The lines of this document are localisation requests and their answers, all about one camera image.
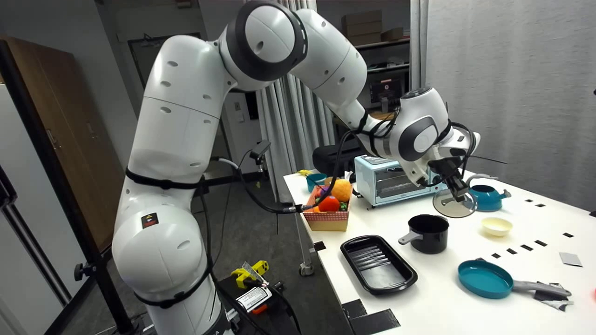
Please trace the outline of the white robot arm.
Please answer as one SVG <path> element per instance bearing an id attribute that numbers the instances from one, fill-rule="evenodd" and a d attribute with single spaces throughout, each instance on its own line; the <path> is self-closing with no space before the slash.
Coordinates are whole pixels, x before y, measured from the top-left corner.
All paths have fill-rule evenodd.
<path id="1" fill-rule="evenodd" d="M 214 160 L 227 96 L 287 74 L 322 98 L 369 154 L 397 160 L 412 184 L 440 178 L 458 201 L 466 197 L 460 165 L 481 135 L 451 119 L 438 89 L 414 89 L 395 119 L 376 119 L 360 102 L 367 63 L 332 22 L 313 9 L 248 0 L 211 41 L 168 37 L 145 81 L 112 256 L 157 335 L 233 333 L 192 199 Z"/>

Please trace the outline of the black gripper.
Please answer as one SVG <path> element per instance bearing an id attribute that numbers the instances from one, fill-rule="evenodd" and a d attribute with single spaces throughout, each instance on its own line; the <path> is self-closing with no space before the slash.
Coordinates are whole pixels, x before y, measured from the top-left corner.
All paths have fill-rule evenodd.
<path id="1" fill-rule="evenodd" d="M 470 197 L 468 186 L 455 158 L 434 160 L 430 169 L 443 178 L 455 199 L 460 199 L 460 191 L 464 199 Z"/>

